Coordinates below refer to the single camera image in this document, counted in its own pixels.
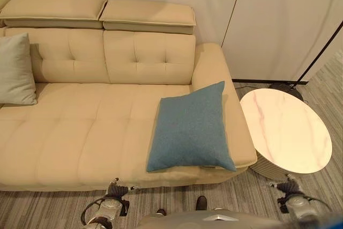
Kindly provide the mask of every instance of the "cabinet door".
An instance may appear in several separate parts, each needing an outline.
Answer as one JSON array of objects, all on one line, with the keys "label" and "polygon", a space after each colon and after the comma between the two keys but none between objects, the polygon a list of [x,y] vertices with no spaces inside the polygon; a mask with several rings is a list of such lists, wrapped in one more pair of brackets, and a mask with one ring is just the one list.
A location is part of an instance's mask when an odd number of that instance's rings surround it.
[{"label": "cabinet door", "polygon": [[232,78],[297,80],[342,18],[343,0],[237,0],[222,46]]}]

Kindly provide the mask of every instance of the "blue pillow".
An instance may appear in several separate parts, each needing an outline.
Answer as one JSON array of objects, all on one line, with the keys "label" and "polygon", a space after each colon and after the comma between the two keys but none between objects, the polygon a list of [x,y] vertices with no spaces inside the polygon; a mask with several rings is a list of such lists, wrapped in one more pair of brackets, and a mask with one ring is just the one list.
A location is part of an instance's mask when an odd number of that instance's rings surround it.
[{"label": "blue pillow", "polygon": [[223,124],[224,84],[161,99],[147,172],[174,166],[220,166],[236,171]]}]

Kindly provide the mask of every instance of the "lamp base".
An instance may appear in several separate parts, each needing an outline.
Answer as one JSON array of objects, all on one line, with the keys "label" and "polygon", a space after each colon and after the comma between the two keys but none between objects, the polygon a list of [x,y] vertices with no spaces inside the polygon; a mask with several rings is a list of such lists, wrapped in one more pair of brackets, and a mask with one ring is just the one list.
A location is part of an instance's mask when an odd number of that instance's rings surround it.
[{"label": "lamp base", "polygon": [[292,88],[292,86],[290,84],[273,83],[269,86],[269,88],[272,88],[272,89],[278,90],[278,91],[286,92],[286,93],[300,99],[301,101],[304,101],[304,98],[301,96],[300,92],[296,88]]}]

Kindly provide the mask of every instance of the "headrest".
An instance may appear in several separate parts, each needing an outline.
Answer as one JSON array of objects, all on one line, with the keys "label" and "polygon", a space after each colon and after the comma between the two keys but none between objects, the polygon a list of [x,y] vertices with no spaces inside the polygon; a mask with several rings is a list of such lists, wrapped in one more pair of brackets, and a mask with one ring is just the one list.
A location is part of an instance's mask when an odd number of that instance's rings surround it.
[{"label": "headrest", "polygon": [[10,27],[102,28],[106,0],[10,0],[0,18]]},{"label": "headrest", "polygon": [[109,0],[100,21],[108,30],[182,34],[193,34],[196,25],[189,6],[141,0]]},{"label": "headrest", "polygon": [[[9,0],[0,0],[0,12],[1,12],[1,9],[5,6],[5,4],[7,4],[8,1]],[[4,21],[0,19],[0,28],[4,26],[5,26]]]}]

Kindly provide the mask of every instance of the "shoe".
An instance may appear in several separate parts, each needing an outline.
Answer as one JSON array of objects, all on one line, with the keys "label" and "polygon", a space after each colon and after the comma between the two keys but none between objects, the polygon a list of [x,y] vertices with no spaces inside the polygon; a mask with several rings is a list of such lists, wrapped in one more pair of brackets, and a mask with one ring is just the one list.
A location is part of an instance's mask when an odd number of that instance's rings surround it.
[{"label": "shoe", "polygon": [[167,215],[166,211],[164,209],[159,209],[156,213],[162,214],[164,216]]},{"label": "shoe", "polygon": [[205,196],[198,197],[195,210],[207,210],[207,199]]}]

